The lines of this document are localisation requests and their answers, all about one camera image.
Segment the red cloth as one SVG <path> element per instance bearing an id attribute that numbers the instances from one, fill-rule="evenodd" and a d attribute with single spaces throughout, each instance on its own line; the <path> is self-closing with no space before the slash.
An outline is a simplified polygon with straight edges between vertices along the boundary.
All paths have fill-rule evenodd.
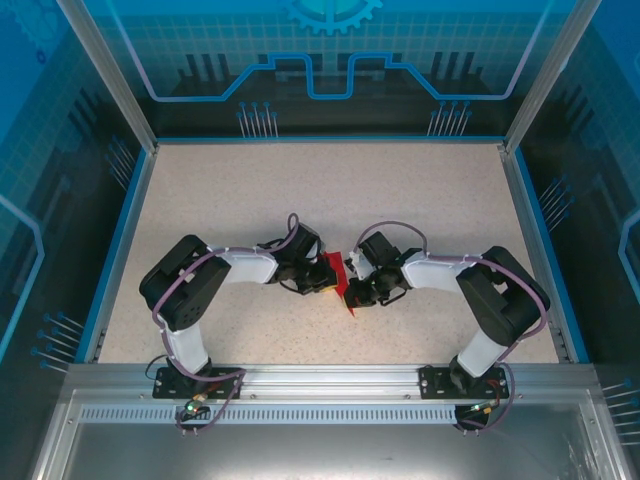
<path id="1" fill-rule="evenodd" d="M 345 271 L 345 265 L 343 263 L 342 254 L 340 252 L 325 252 L 323 258 L 329 263 L 329 266 L 336 274 L 336 285 L 333 287 L 336 294 L 342 300 L 342 303 L 347 308 L 352 317 L 355 316 L 352 307 L 348 307 L 345 300 L 345 292 L 348 287 L 348 279 Z"/>

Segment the steel sheet platform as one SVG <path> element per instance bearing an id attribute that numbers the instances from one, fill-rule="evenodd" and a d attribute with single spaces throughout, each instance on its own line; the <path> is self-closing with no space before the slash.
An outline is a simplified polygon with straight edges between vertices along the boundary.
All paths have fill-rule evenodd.
<path id="1" fill-rule="evenodd" d="M 59 405 L 28 480 L 632 480 L 605 407 L 521 404 L 454 425 L 86 424 Z"/>

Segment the aluminium mounting rail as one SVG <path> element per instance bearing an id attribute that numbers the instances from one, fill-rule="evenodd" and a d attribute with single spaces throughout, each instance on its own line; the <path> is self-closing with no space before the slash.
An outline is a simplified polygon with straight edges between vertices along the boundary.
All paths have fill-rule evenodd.
<path id="1" fill-rule="evenodd" d="M 152 381 L 142 364 L 79 364 L 69 368 L 60 400 L 150 402 Z M 588 364 L 515 364 L 510 384 L 518 404 L 564 404 L 603 398 Z M 242 403 L 416 403 L 416 365 L 253 365 Z"/>

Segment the aluminium blue side rail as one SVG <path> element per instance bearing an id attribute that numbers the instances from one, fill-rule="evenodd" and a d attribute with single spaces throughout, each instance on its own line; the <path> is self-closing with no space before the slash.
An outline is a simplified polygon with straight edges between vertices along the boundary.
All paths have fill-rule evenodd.
<path id="1" fill-rule="evenodd" d="M 542 209 L 520 150 L 499 146 L 499 155 L 520 223 L 534 276 L 550 299 L 547 325 L 562 363 L 591 359 L 560 271 Z"/>
<path id="2" fill-rule="evenodd" d="M 116 223 L 74 362 L 99 359 L 157 154 L 142 150 Z"/>

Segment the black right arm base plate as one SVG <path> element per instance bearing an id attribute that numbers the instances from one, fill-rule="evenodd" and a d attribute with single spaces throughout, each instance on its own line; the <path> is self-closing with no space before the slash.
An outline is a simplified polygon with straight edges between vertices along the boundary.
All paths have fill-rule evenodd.
<path id="1" fill-rule="evenodd" d="M 418 387 L 423 400 L 509 399 L 506 371 L 492 367 L 480 377 L 463 369 L 426 365 L 418 370 Z"/>

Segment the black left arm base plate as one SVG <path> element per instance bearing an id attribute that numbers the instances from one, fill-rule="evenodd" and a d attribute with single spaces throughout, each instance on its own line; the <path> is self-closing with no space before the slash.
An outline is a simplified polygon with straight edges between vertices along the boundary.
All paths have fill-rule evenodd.
<path id="1" fill-rule="evenodd" d="M 197 394 L 204 394 L 208 400 L 226 399 L 234 387 L 238 377 L 218 382 L 199 382 L 183 376 L 173 366 L 159 368 L 156 372 L 152 397 L 154 399 L 192 399 Z"/>

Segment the blue printed enclosure panel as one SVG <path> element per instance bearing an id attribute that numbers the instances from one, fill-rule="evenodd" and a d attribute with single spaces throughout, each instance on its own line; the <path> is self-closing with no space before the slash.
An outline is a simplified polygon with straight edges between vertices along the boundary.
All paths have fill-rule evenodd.
<path id="1" fill-rule="evenodd" d="M 146 149 L 57 0 L 0 0 L 0 480 L 29 480 Z"/>
<path id="2" fill-rule="evenodd" d="M 640 0 L 601 0 L 520 144 L 576 357 L 640 480 Z"/>
<path id="3" fill-rule="evenodd" d="M 502 136 L 566 0 L 83 0 L 160 138 Z"/>

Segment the aluminium frame post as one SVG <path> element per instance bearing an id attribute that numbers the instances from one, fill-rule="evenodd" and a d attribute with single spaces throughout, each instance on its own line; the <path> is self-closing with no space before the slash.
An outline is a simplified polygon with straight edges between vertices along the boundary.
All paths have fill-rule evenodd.
<path id="1" fill-rule="evenodd" d="M 56 0 L 141 147 L 156 156 L 158 141 L 83 0 Z"/>
<path id="2" fill-rule="evenodd" d="M 602 0 L 576 0 L 531 88 L 505 136 L 504 153 L 515 157 L 553 86 L 566 68 L 576 46 Z"/>

